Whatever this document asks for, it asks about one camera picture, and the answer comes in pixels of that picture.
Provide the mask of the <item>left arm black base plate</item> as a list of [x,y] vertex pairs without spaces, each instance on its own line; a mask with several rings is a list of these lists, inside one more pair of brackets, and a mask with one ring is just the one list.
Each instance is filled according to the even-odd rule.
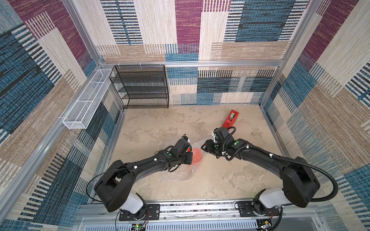
[[160,204],[145,204],[136,214],[122,210],[119,215],[119,221],[159,220],[160,208]]

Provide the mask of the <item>orange plastic bowl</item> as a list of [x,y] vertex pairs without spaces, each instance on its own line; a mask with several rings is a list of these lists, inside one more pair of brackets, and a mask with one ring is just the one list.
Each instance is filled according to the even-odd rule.
[[192,165],[199,164],[203,158],[203,152],[198,148],[193,148],[192,150],[193,156],[192,156]]

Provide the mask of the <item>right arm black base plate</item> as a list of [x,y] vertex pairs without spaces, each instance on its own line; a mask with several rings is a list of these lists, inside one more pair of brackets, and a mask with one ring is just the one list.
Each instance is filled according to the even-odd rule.
[[234,208],[239,211],[241,217],[275,217],[280,215],[278,207],[266,208],[260,202],[238,201]]

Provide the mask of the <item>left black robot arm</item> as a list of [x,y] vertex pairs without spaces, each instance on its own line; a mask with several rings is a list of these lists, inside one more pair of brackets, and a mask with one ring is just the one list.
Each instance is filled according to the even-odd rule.
[[93,187],[107,211],[120,209],[129,199],[136,181],[178,165],[192,164],[192,146],[185,140],[157,151],[154,156],[132,162],[115,161]]

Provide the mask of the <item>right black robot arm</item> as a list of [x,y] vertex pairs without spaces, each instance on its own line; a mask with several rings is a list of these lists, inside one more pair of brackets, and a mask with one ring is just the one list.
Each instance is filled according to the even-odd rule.
[[309,165],[303,158],[281,157],[243,139],[227,141],[225,145],[207,140],[201,149],[217,158],[249,161],[274,173],[282,180],[282,187],[263,189],[255,196],[251,205],[259,213],[290,204],[305,208],[309,202],[322,200],[314,197],[320,189],[320,183],[312,171],[316,167]]

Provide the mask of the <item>clear bubble wrap sheet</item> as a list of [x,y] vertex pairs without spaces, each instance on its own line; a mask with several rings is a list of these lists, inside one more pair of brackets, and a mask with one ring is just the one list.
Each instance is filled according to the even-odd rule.
[[[192,144],[192,148],[198,148],[201,150],[201,146],[208,140],[210,139],[210,136],[205,137],[204,139],[198,140]],[[169,171],[164,171],[161,172],[159,181],[160,182],[183,182],[191,179],[194,175],[195,172],[197,171],[199,164],[196,165],[180,165],[176,170],[173,172]]]

